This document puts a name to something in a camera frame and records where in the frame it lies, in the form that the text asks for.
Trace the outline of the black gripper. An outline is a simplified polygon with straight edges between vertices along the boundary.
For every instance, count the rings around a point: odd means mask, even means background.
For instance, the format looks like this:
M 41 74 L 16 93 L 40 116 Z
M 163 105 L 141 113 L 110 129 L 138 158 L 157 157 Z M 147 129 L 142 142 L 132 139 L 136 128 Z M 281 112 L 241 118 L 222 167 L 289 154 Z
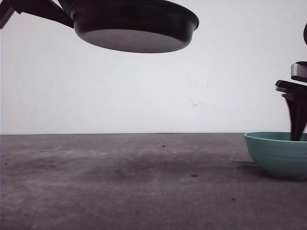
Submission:
M 73 20 L 52 0 L 1 0 L 0 28 L 3 29 L 11 16 L 22 12 L 58 22 L 74 28 Z
M 285 98 L 291 121 L 291 140 L 300 140 L 307 125 L 307 86 L 285 80 L 275 83 L 276 91 L 282 92 Z

